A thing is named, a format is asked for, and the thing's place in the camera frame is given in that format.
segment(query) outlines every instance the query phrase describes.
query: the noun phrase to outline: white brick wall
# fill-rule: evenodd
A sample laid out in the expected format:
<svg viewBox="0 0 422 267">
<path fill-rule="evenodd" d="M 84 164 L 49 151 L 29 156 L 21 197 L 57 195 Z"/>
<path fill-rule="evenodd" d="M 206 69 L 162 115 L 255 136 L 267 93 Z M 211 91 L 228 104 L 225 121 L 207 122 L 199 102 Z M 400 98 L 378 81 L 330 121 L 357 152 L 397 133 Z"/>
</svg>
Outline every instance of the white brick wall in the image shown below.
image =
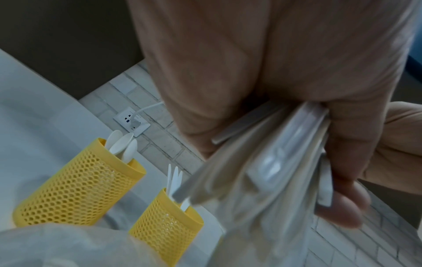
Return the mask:
<svg viewBox="0 0 422 267">
<path fill-rule="evenodd" d="M 147 71 L 145 62 L 140 62 L 80 103 L 112 130 L 124 132 L 113 120 L 117 112 L 160 101 Z M 164 106 L 141 115 L 151 127 L 137 138 L 138 151 L 165 174 L 169 163 L 177 165 L 186 180 L 202 164 L 199 153 L 180 135 Z M 416 230 L 373 194 L 371 198 L 361 229 L 341 229 L 314 217 L 305 267 L 422 267 L 422 242 Z"/>
</svg>

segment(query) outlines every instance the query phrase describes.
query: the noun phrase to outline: yellow cup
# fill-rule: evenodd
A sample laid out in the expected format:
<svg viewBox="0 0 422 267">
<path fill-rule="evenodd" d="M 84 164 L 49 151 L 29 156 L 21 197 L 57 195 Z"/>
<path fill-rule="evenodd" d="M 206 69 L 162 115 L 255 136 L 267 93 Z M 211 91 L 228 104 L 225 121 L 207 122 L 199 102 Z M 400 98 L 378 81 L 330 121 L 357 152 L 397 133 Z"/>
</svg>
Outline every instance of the yellow cup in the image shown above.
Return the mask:
<svg viewBox="0 0 422 267">
<path fill-rule="evenodd" d="M 202 226 L 204 221 L 195 209 L 189 207 L 183 212 L 163 189 L 129 234 L 146 242 L 169 266 L 174 266 Z"/>
<path fill-rule="evenodd" d="M 95 224 L 145 174 L 135 159 L 124 164 L 98 138 L 13 212 L 18 227 L 39 223 Z"/>
</svg>

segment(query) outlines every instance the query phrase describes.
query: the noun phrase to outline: honeycomb mesh pattern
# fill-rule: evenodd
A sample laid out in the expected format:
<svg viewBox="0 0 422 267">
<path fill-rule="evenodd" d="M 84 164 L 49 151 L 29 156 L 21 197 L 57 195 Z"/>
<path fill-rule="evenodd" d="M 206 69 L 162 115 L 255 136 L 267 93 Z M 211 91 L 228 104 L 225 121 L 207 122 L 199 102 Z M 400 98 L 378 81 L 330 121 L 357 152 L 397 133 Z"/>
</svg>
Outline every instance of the honeycomb mesh pattern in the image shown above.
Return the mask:
<svg viewBox="0 0 422 267">
<path fill-rule="evenodd" d="M 141 177 L 128 177 L 84 149 L 15 209 L 15 224 L 93 225 Z"/>
<path fill-rule="evenodd" d="M 195 213 L 193 216 L 197 217 L 196 222 L 189 218 L 189 215 L 184 214 L 175 203 L 171 203 L 175 208 L 169 209 L 169 203 L 164 203 L 169 201 L 171 200 L 164 191 L 161 191 L 129 230 L 129 234 L 146 242 L 169 266 L 174 266 L 192 243 L 204 222 L 192 208 L 190 211 Z M 182 222 L 183 220 L 177 219 L 173 214 L 175 209 L 183 214 L 185 221 L 189 219 L 191 223 L 194 222 L 197 225 L 194 224 L 192 227 L 192 224 L 186 225 Z"/>
</svg>

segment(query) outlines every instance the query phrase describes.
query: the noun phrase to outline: tiled backsplash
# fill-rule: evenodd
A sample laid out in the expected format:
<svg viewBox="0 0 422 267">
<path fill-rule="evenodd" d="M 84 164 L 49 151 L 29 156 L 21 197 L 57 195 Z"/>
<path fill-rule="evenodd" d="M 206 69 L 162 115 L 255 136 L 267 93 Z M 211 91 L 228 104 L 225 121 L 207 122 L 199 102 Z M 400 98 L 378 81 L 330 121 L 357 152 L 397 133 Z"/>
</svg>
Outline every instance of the tiled backsplash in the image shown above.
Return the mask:
<svg viewBox="0 0 422 267">
<path fill-rule="evenodd" d="M 130 106 L 138 110 L 160 101 L 140 62 L 85 96 L 80 103 L 112 130 L 125 130 L 113 116 Z M 151 127 L 137 137 L 138 152 L 163 173 L 169 163 L 184 171 L 184 180 L 202 164 L 199 153 L 177 130 L 164 106 L 141 113 Z M 371 194 L 372 206 L 361 229 L 348 230 L 314 217 L 305 267 L 422 267 L 422 242 L 416 229 Z"/>
</svg>

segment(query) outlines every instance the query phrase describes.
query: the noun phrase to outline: white cable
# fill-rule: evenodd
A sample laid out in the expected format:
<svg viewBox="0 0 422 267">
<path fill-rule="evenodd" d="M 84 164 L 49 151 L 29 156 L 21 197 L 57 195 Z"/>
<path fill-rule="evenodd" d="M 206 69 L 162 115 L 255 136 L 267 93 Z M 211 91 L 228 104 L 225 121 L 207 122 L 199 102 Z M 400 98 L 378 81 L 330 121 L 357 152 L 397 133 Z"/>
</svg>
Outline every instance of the white cable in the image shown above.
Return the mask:
<svg viewBox="0 0 422 267">
<path fill-rule="evenodd" d="M 153 104 L 153 105 L 150 105 L 150 106 L 144 107 L 144 108 L 142 108 L 142 109 L 140 109 L 140 110 L 136 111 L 135 113 L 133 113 L 133 116 L 135 117 L 136 115 L 138 115 L 138 114 L 139 114 L 139 113 L 141 113 L 142 111 L 147 110 L 147 109 L 150 109 L 150 108 L 155 107 L 155 106 L 158 106 L 158 105 L 161 105 L 161 104 L 164 104 L 164 102 L 163 102 L 163 101 L 161 101 L 161 102 L 158 102 L 158 103 L 156 103 L 156 104 Z"/>
</svg>

